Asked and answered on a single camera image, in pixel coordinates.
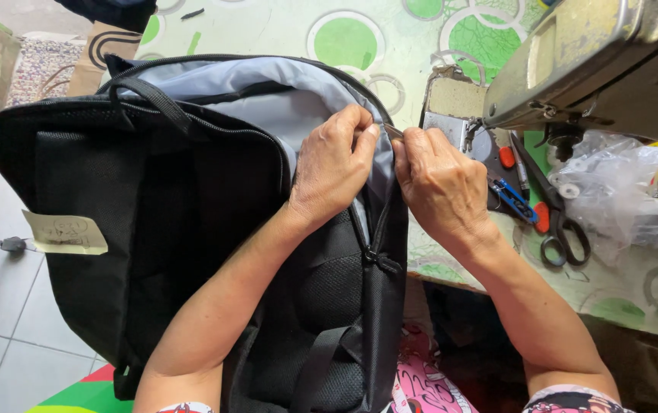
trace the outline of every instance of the zipper pull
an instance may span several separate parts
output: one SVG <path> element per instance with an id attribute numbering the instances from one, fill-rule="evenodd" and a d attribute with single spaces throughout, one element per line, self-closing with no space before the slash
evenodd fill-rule
<path id="1" fill-rule="evenodd" d="M 379 265 L 380 268 L 383 268 L 386 271 L 399 274 L 403 271 L 403 267 L 400 266 L 397 262 L 392 259 L 380 257 L 378 253 L 373 250 L 367 250 L 365 252 L 365 259 L 370 262 L 374 262 Z"/>

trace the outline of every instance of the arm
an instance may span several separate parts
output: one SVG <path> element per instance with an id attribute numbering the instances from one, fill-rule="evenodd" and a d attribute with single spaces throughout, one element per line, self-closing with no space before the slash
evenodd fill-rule
<path id="1" fill-rule="evenodd" d="M 489 292 L 523 357 L 529 393 L 579 384 L 618 398 L 581 319 L 490 220 L 485 165 L 462 155 L 438 129 L 409 128 L 393 149 L 410 210 Z"/>
<path id="2" fill-rule="evenodd" d="M 361 190 L 378 136 L 370 113 L 350 105 L 304 140 L 290 199 L 178 311 L 145 365 L 134 412 L 187 401 L 219 411 L 224 358 L 288 255 Z"/>

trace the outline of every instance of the shoulder strap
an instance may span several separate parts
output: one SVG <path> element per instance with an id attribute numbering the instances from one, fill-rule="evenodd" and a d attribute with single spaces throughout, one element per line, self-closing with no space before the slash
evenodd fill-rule
<path id="1" fill-rule="evenodd" d="M 350 329 L 347 327 L 338 327 L 331 330 L 324 330 L 316 337 L 311 350 L 308 351 L 308 359 L 301 367 L 301 373 L 298 375 L 296 388 L 291 399 L 291 408 L 288 413 L 309 413 L 314 404 L 316 393 L 324 385 L 329 365 L 334 358 L 334 352 L 339 346 L 339 341 L 344 333 Z"/>

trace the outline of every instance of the handwritten note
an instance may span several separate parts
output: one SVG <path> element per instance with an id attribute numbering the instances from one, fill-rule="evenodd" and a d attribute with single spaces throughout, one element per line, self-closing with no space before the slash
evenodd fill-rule
<path id="1" fill-rule="evenodd" d="M 39 215 L 23 210 L 33 230 L 33 244 L 43 252 L 100 255 L 107 241 L 95 221 L 72 215 Z"/>

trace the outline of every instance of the forearm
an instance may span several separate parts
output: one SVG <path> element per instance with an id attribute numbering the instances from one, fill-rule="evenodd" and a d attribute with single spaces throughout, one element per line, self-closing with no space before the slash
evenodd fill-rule
<path id="1" fill-rule="evenodd" d="M 284 205 L 181 307 L 147 370 L 179 376 L 218 366 L 248 324 L 275 273 L 312 230 Z"/>
<path id="2" fill-rule="evenodd" d="M 560 373 L 571 373 L 566 379 L 576 382 L 570 384 L 600 384 L 601 391 L 618 397 L 579 316 L 501 235 L 457 255 L 464 256 L 462 265 L 492 297 L 510 341 L 526 361 L 528 377 L 543 383 L 529 382 L 531 388 L 540 390 Z"/>

